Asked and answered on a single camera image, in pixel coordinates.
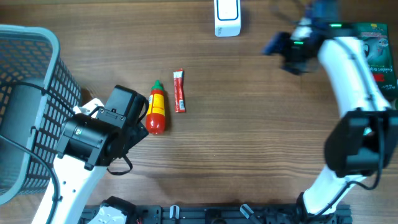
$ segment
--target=white box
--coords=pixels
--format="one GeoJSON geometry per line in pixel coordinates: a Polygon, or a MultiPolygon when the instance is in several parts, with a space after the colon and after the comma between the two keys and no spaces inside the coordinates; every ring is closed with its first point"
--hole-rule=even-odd
{"type": "Polygon", "coordinates": [[[241,32],[241,1],[214,0],[215,34],[233,37],[241,32]]]}

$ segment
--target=wood grain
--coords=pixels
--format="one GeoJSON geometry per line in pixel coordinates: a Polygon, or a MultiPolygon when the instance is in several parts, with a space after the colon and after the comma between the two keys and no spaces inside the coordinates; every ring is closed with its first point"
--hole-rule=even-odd
{"type": "MultiPolygon", "coordinates": [[[[396,1],[356,2],[343,3],[347,21],[386,22],[398,42],[396,1]]],[[[289,1],[280,3],[300,15],[289,1]]],[[[132,148],[133,171],[106,174],[88,204],[111,195],[139,205],[293,203],[312,184],[338,121],[328,77],[322,69],[295,77],[279,69],[279,56],[262,56],[276,32],[293,27],[270,14],[268,1],[242,1],[242,9],[241,35],[220,39],[212,1],[0,7],[1,23],[55,32],[63,60],[95,97],[106,100],[116,84],[144,95],[156,79],[164,84],[167,132],[132,148]],[[177,68],[185,69],[185,114],[172,109],[177,68]]],[[[396,223],[397,161],[378,189],[355,187],[344,199],[355,223],[396,223]]],[[[0,223],[30,223],[41,198],[16,197],[0,207],[0,223]]]]}

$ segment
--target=wooden tabletop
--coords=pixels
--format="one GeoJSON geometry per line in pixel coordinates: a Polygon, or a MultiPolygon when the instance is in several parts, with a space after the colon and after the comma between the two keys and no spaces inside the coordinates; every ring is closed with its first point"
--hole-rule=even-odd
{"type": "MultiPolygon", "coordinates": [[[[388,23],[397,53],[398,3],[357,2],[343,2],[343,17],[388,23]]],[[[289,1],[280,3],[292,17],[301,15],[289,1]]],[[[261,55],[276,32],[293,29],[268,4],[242,0],[242,32],[231,38],[214,35],[213,1],[0,6],[0,23],[52,30],[78,83],[104,102],[117,84],[146,96],[156,79],[164,85],[166,133],[132,148],[132,172],[106,174],[88,204],[112,195],[138,205],[294,203],[311,186],[338,109],[322,68],[296,77],[279,68],[280,56],[261,55]],[[178,68],[185,70],[184,114],[174,113],[178,68]]],[[[344,198],[354,222],[396,223],[397,184],[396,154],[376,190],[355,187],[344,198]]],[[[30,223],[42,196],[3,205],[0,223],[30,223]]]]}

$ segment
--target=basket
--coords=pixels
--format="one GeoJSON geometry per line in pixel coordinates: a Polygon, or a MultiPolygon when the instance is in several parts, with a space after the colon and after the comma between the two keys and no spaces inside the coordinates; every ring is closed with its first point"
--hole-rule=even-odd
{"type": "MultiPolygon", "coordinates": [[[[40,156],[52,167],[62,123],[81,104],[80,87],[60,58],[60,44],[49,30],[0,25],[0,84],[29,82],[31,86],[0,89],[0,134],[40,156]]],[[[0,205],[16,194],[44,192],[49,173],[30,155],[0,141],[0,205]]]]}

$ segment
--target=barcode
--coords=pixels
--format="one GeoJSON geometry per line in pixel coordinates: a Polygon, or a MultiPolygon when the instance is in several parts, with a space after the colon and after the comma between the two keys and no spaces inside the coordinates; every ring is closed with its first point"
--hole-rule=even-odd
{"type": "Polygon", "coordinates": [[[185,110],[185,106],[184,106],[184,100],[180,100],[180,110],[185,110]]]}

